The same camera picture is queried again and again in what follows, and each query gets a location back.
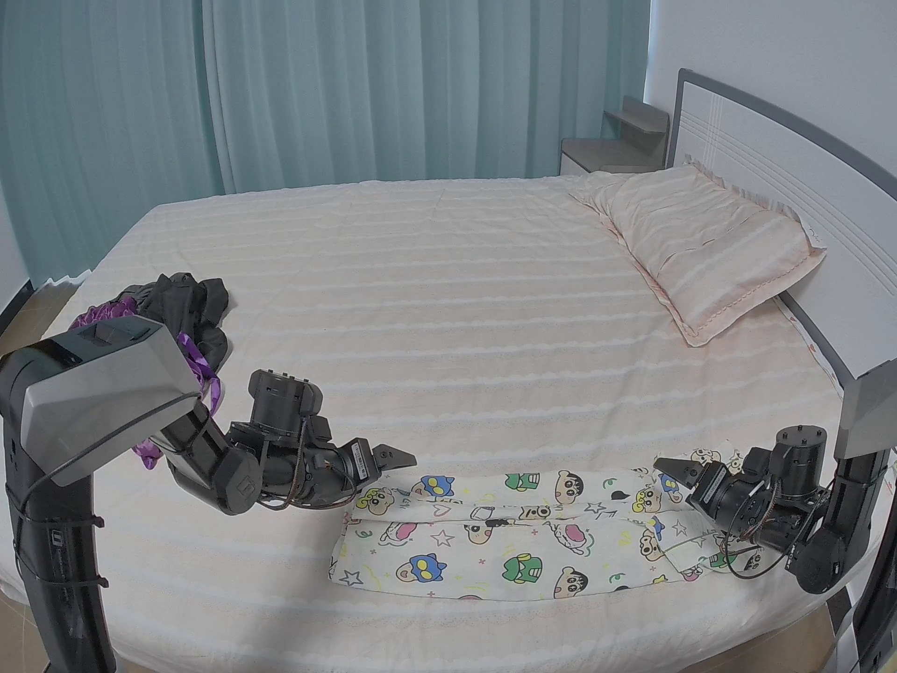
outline tiled floor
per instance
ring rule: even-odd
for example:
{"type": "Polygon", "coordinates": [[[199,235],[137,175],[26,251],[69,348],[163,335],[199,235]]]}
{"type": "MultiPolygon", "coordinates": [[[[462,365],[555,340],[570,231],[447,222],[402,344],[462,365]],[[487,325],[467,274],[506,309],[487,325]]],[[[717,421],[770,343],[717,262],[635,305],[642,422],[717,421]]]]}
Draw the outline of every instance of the tiled floor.
{"type": "MultiPolygon", "coordinates": [[[[40,339],[75,289],[61,284],[35,293],[0,335],[0,355],[40,339]]],[[[781,631],[703,660],[685,673],[813,673],[832,644],[832,627],[823,606],[781,631]]],[[[41,673],[46,664],[30,609],[0,594],[0,673],[41,673]]],[[[128,671],[151,673],[130,663],[128,671]]]]}

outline striped bed sheet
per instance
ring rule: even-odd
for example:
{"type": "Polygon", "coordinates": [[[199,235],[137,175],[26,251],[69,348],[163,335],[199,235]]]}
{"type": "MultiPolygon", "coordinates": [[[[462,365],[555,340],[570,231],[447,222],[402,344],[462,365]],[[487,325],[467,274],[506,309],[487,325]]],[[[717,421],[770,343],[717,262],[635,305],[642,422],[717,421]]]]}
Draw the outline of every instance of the striped bed sheet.
{"type": "MultiPolygon", "coordinates": [[[[433,470],[602,470],[768,446],[797,422],[835,431],[835,387],[775,303],[690,348],[575,186],[365,182],[161,206],[49,334],[161,273],[220,276],[222,428],[249,418],[249,375],[270,368],[321,387],[339,443],[389,443],[433,470]]],[[[160,673],[673,671],[822,602],[781,571],[562,601],[349,589],[327,579],[341,510],[228,518],[130,453],[95,482],[113,643],[160,673]]]]}

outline headboard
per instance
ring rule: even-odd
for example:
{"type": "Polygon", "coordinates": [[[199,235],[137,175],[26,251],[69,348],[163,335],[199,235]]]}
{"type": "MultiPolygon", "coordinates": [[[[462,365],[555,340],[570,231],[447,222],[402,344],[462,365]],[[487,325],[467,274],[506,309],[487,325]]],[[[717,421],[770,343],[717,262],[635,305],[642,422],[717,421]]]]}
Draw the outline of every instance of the headboard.
{"type": "Polygon", "coordinates": [[[782,299],[842,384],[897,357],[897,178],[781,107],[683,69],[667,167],[686,154],[791,205],[823,240],[823,262],[782,299]]]}

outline curtain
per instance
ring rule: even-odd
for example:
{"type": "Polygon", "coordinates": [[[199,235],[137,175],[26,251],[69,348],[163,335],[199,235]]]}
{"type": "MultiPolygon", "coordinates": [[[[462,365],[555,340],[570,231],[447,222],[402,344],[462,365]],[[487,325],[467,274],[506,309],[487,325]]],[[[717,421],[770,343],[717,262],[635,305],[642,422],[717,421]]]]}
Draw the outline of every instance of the curtain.
{"type": "Polygon", "coordinates": [[[649,0],[203,0],[229,192],[557,174],[641,99],[649,0]]]}
{"type": "Polygon", "coordinates": [[[28,273],[80,274],[146,212],[223,193],[199,0],[0,0],[0,177],[28,273]]]}
{"type": "Polygon", "coordinates": [[[539,177],[641,98],[650,0],[0,0],[0,180],[35,282],[156,205],[539,177]]]}

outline white wall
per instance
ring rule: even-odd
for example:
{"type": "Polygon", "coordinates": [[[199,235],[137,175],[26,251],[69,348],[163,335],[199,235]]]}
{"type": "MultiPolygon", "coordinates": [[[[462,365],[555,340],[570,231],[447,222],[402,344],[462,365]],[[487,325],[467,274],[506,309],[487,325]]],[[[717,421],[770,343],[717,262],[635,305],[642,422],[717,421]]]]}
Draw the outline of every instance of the white wall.
{"type": "Polygon", "coordinates": [[[897,174],[897,0],[652,0],[645,99],[688,67],[779,105],[897,174]]]}
{"type": "Polygon", "coordinates": [[[13,234],[6,209],[3,189],[0,189],[0,311],[13,300],[21,286],[28,281],[25,263],[21,260],[19,243],[13,234]]]}

